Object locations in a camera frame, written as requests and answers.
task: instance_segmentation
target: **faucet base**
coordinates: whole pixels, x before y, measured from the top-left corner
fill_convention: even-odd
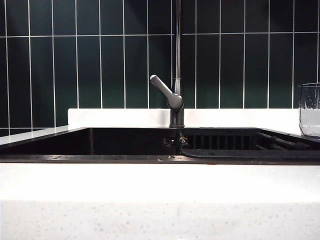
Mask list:
[[[169,128],[184,128],[185,127],[185,110],[182,108],[179,111],[171,109]]]
[[[185,125],[169,125],[169,128],[175,128],[175,129],[183,129],[185,127]]]

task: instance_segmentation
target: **kitchen sink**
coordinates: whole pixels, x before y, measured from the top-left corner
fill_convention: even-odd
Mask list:
[[[17,159],[315,164],[320,140],[261,128],[79,128],[0,145],[2,162]]]

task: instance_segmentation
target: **white ledge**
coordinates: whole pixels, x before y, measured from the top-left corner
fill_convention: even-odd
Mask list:
[[[104,108],[69,109],[72,128],[165,128],[169,109]],[[298,109],[185,109],[187,128],[263,128],[300,135]]]

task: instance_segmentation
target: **vertical subway tile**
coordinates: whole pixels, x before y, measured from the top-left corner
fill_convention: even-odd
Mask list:
[[[270,0],[270,31],[292,32],[294,0]]]
[[[286,109],[292,106],[293,35],[270,35],[269,107]]]
[[[53,0],[54,35],[76,34],[76,7],[74,0]]]
[[[9,129],[0,129],[0,137],[8,136]]]
[[[147,33],[147,0],[124,0],[125,34]]]
[[[6,35],[5,0],[0,0],[0,36]]]
[[[7,0],[6,19],[8,36],[28,36],[28,0]]]
[[[148,2],[149,34],[169,34],[171,32],[171,0]]]
[[[35,128],[55,126],[52,38],[31,39],[32,120]]]
[[[100,0],[101,34],[123,33],[123,6],[119,0]]]
[[[99,34],[99,0],[76,1],[76,24],[78,35]]]
[[[8,127],[6,39],[0,38],[0,128]]]
[[[28,132],[31,132],[31,131],[32,131],[32,128],[10,129],[10,135],[23,134],[23,133],[28,133]]]
[[[30,34],[52,35],[51,0],[30,1]]]
[[[196,1],[181,1],[182,7],[182,32],[184,34],[194,34],[196,32]]]
[[[56,125],[68,124],[68,109],[77,108],[76,38],[54,38]]]
[[[268,105],[268,34],[245,37],[244,107],[266,108]]]
[[[10,127],[31,127],[29,39],[8,38]]]
[[[265,33],[269,29],[269,0],[245,0],[245,31]]]
[[[104,108],[124,108],[124,39],[104,36],[101,39],[102,102]]]
[[[242,33],[244,31],[244,1],[221,0],[221,31]]]
[[[298,86],[317,82],[317,41],[317,33],[294,35],[294,108],[298,108],[301,97]]]
[[[243,107],[244,36],[221,36],[221,98],[220,107]]]
[[[294,1],[294,31],[316,32],[318,29],[318,0]]]
[[[148,107],[147,37],[125,37],[125,101],[129,109]]]
[[[171,88],[171,38],[170,36],[149,37],[149,73],[157,75]],[[149,86],[150,108],[168,108],[166,98],[155,86]]]
[[[172,0],[171,3],[172,3],[172,5],[171,5],[171,8],[172,8],[172,12],[171,12],[172,25],[171,25],[171,28],[172,28],[172,33],[175,34],[176,33],[176,1]]]
[[[219,36],[197,36],[196,107],[219,106]]]
[[[101,107],[100,51],[98,36],[78,37],[79,107]]]
[[[220,0],[196,1],[197,33],[219,33]]]
[[[184,107],[195,108],[195,63],[196,36],[183,36],[183,50],[181,56],[182,82],[184,88]]]

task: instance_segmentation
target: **clear glass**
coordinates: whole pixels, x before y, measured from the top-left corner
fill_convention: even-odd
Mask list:
[[[320,83],[301,86],[299,113],[301,133],[320,138]]]

